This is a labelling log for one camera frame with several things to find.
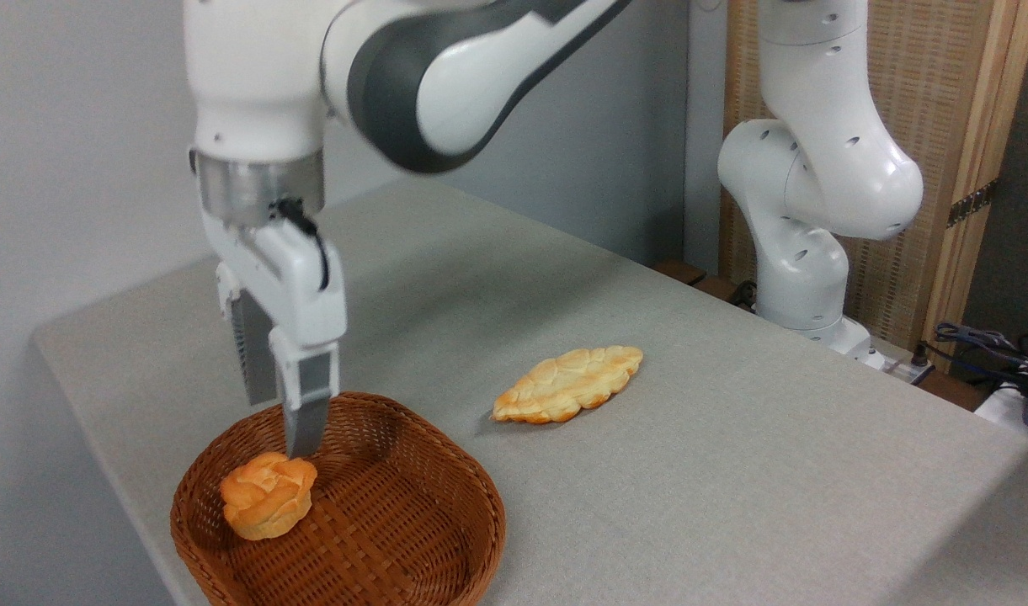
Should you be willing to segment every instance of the white wall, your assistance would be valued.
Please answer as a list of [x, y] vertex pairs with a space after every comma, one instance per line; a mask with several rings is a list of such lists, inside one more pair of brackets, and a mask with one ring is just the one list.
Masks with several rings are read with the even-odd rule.
[[[675, 252], [680, 231], [654, 229], [681, 219], [675, 4], [635, 0], [449, 180], [633, 257]], [[168, 602], [30, 335], [207, 254], [183, 65], [179, 2], [0, 0], [2, 605]], [[332, 134], [333, 200], [396, 175]]]

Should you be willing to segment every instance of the metal hinge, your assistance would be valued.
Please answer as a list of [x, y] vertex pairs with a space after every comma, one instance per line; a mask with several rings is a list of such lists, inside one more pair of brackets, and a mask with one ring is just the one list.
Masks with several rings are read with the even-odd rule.
[[963, 219], [969, 217], [969, 215], [989, 206], [992, 202], [992, 194], [996, 191], [997, 182], [998, 179], [989, 181], [986, 187], [982, 187], [978, 191], [971, 192], [970, 195], [964, 197], [963, 200], [960, 200], [956, 204], [952, 204], [951, 211], [948, 211], [948, 226], [953, 227], [963, 221]]

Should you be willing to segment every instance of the bread roll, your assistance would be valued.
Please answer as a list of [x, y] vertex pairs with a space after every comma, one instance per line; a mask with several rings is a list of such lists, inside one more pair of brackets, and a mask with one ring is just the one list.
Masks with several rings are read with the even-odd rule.
[[221, 480], [222, 514], [247, 540], [280, 537], [310, 509], [315, 465], [282, 453], [263, 453]]
[[575, 349], [541, 361], [495, 400], [495, 421], [562, 423], [583, 407], [594, 409], [626, 387], [640, 367], [640, 349]]

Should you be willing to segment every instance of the round bread roll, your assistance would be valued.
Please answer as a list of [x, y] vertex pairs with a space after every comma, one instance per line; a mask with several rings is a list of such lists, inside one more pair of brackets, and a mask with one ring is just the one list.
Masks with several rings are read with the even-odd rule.
[[222, 514], [247, 540], [280, 537], [310, 509], [315, 465], [282, 453], [263, 453], [221, 480]]

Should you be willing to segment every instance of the woven screen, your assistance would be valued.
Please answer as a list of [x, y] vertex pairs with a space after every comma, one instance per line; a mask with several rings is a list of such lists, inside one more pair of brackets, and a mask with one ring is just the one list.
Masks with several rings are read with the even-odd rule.
[[[928, 308], [993, 4], [869, 3], [872, 97], [887, 131], [921, 166], [925, 195], [914, 225], [898, 237], [887, 242], [840, 239], [851, 263], [845, 313], [903, 348], [918, 340]], [[726, 131], [745, 119], [770, 116], [761, 101], [757, 69], [756, 0], [732, 0], [729, 6]], [[736, 283], [756, 276], [751, 238], [726, 194], [719, 263], [722, 276]]]

